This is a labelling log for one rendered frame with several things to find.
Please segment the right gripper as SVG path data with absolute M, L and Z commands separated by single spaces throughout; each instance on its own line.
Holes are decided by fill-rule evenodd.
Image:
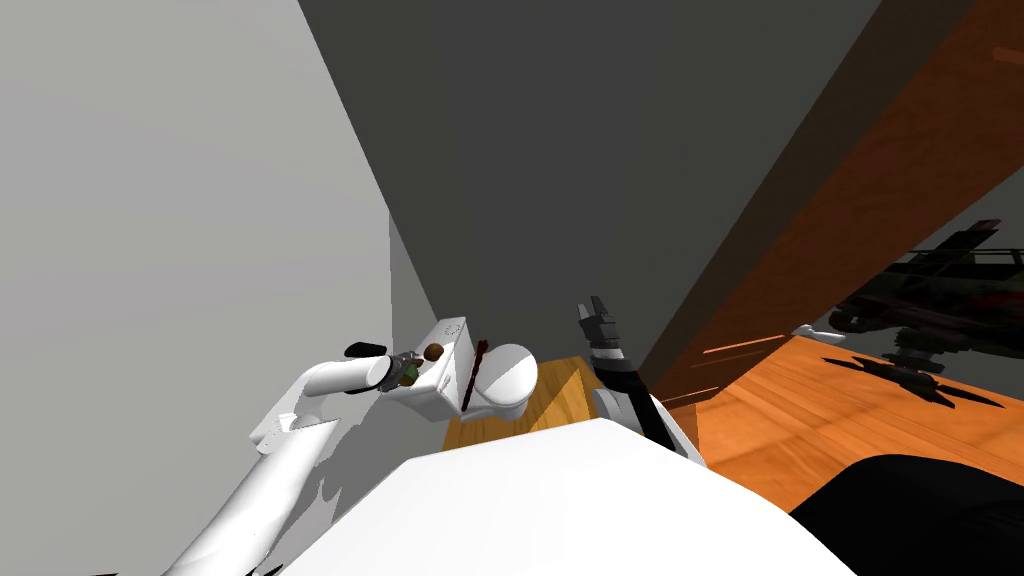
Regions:
M 607 306 L 596 295 L 590 297 L 593 313 L 586 304 L 578 304 L 579 326 L 592 349 L 621 349 L 617 324 Z

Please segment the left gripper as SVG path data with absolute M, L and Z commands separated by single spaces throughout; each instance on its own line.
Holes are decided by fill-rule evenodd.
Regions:
M 411 363 L 419 364 L 420 372 L 420 357 L 414 352 L 401 353 L 398 355 L 390 356 L 391 365 L 388 369 L 386 376 L 381 380 L 378 385 L 378 389 L 381 393 L 388 393 L 395 388 L 400 387 L 399 378 L 408 368 Z

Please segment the dark red toilet brush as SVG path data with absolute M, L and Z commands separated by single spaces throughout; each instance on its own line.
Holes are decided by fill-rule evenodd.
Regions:
M 476 344 L 472 370 L 470 371 L 470 376 L 467 381 L 466 390 L 462 399 L 462 404 L 461 404 L 462 413 L 466 413 L 469 409 L 469 405 L 472 399 L 472 394 L 475 387 L 475 382 L 477 379 L 477 375 L 479 373 L 480 365 L 482 363 L 483 356 L 486 354 L 488 347 L 489 347 L 489 342 L 484 339 L 479 340 Z

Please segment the white toilet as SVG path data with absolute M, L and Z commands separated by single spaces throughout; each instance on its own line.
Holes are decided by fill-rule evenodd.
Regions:
M 426 362 L 410 387 L 382 396 L 417 412 L 430 422 L 457 419 L 470 422 L 488 417 L 513 421 L 520 418 L 534 393 L 538 366 L 528 349 L 518 344 L 488 347 L 483 356 L 469 409 L 461 412 L 463 395 L 472 370 L 478 341 L 469 333 L 464 317 L 442 319 L 422 340 L 420 355 L 430 343 L 444 346 L 437 362 Z

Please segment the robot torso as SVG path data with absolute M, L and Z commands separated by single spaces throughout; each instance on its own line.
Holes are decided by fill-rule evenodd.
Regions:
M 279 576 L 855 576 L 786 512 L 606 419 L 410 459 Z

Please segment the orange wooden door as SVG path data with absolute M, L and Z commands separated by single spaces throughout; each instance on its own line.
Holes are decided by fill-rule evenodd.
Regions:
M 1024 0 L 880 0 L 643 361 L 714 397 L 1024 167 Z

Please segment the black office chair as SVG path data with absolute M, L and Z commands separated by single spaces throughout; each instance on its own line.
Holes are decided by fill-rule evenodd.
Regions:
M 827 323 L 840 336 L 895 329 L 896 349 L 882 361 L 858 358 L 853 368 L 898 384 L 927 402 L 953 407 L 957 397 L 993 405 L 987 397 L 941 384 L 944 365 L 933 356 L 975 351 L 1024 359 L 1024 249 L 982 243 L 999 220 L 975 222 L 937 247 L 910 251 L 841 300 Z

